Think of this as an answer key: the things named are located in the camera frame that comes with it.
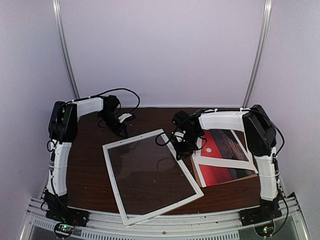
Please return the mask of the clear acrylic sheet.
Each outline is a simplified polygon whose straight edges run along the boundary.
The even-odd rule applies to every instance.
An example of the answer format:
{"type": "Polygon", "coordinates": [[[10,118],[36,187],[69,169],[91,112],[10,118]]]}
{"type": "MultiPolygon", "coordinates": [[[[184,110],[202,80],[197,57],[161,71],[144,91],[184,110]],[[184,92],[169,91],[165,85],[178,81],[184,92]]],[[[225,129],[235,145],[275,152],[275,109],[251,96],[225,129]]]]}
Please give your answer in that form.
{"type": "Polygon", "coordinates": [[[163,140],[148,137],[108,149],[124,210],[145,215],[195,195],[163,140]]]}

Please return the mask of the white picture frame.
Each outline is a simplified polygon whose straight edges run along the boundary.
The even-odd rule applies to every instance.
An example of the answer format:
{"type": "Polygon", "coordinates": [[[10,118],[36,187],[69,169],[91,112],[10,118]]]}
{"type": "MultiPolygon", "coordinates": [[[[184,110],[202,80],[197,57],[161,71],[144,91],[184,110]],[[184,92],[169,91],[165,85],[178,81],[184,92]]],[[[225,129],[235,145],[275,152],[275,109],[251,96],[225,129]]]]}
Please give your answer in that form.
{"type": "Polygon", "coordinates": [[[172,205],[166,206],[164,208],[158,209],[156,211],[147,213],[145,215],[137,215],[137,214],[128,214],[125,212],[124,209],[124,205],[122,203],[122,199],[117,187],[117,182],[115,179],[115,175],[112,169],[112,165],[111,165],[111,161],[110,161],[110,157],[108,154],[108,150],[111,148],[115,148],[121,145],[125,145],[125,144],[129,144],[129,143],[133,143],[135,141],[140,141],[146,138],[151,138],[153,137],[155,139],[155,141],[158,141],[159,139],[162,139],[163,142],[159,143],[160,147],[168,147],[169,150],[171,151],[172,156],[174,157],[174,159],[176,160],[176,151],[174,150],[174,147],[172,146],[171,143],[168,142],[168,137],[165,134],[163,129],[158,129],[158,130],[154,130],[151,132],[147,132],[141,135],[137,135],[134,137],[130,137],[127,139],[123,139],[123,140],[119,140],[113,143],[109,143],[109,144],[105,144],[103,145],[102,149],[103,149],[103,154],[104,154],[104,158],[105,158],[105,163],[106,163],[106,168],[108,171],[108,176],[109,176],[109,180],[110,180],[110,184],[112,187],[112,191],[113,191],[113,195],[116,201],[116,205],[121,217],[121,220],[123,222],[123,225],[125,227],[128,226],[132,226],[135,224],[140,224],[144,221],[150,220],[152,218],[158,217],[160,215],[163,215],[165,213],[168,213],[170,211],[173,211],[177,208],[180,208],[184,205],[187,205],[197,199],[200,199],[204,196],[203,191],[201,190],[201,188],[199,187],[199,185],[197,184],[196,180],[194,179],[194,177],[192,176],[192,174],[190,173],[190,171],[188,170],[188,168],[186,167],[185,163],[182,160],[176,160],[178,165],[181,167],[183,173],[185,174],[186,178],[189,180],[191,186],[193,187],[194,191],[195,191],[195,195],[190,196],[186,199],[180,200],[172,205]]]}

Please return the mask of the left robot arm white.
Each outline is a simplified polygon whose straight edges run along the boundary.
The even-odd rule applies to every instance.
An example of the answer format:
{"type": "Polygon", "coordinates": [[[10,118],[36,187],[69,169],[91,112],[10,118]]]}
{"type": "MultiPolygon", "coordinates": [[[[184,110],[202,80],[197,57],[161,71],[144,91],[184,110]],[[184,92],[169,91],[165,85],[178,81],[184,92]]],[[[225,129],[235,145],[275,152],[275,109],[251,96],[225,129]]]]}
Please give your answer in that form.
{"type": "Polygon", "coordinates": [[[48,126],[50,141],[47,143],[51,152],[47,184],[50,194],[58,197],[67,194],[68,158],[78,135],[78,121],[81,117],[97,113],[113,134],[128,137],[125,121],[134,119],[135,115],[129,112],[117,116],[115,111],[119,105],[120,101],[114,95],[55,102],[48,126]]]}

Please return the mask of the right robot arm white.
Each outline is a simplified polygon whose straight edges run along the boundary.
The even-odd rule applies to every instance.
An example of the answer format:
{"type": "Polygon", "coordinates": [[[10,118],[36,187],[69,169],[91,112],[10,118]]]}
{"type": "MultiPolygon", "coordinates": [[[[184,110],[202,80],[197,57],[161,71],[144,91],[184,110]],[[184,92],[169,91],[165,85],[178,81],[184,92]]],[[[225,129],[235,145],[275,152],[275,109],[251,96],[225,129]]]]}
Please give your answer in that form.
{"type": "Polygon", "coordinates": [[[181,110],[172,118],[170,140],[178,160],[191,158],[200,187],[211,187],[258,175],[260,197],[256,210],[268,220],[276,207],[279,171],[276,164],[277,130],[260,105],[251,108],[181,110]]]}

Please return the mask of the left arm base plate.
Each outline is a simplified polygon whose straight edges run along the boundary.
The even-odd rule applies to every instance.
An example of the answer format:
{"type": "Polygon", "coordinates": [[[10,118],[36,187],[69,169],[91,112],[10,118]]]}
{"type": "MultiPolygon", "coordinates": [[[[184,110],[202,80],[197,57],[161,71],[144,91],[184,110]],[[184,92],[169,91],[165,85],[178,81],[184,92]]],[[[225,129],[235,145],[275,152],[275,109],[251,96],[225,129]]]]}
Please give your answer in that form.
{"type": "Polygon", "coordinates": [[[68,195],[56,196],[48,189],[44,191],[44,202],[47,204],[46,218],[71,226],[86,227],[89,212],[68,207],[68,195]]]}

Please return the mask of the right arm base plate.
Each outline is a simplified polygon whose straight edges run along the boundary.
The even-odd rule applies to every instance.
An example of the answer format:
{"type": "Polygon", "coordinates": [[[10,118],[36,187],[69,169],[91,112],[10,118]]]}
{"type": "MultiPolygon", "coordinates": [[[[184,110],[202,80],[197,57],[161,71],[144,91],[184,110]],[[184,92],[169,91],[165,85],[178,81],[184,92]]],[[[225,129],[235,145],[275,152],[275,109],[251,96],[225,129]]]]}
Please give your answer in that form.
{"type": "Polygon", "coordinates": [[[275,198],[273,201],[264,199],[259,200],[259,206],[247,208],[239,212],[242,226],[255,225],[262,222],[272,221],[282,216],[279,200],[275,198]]]}

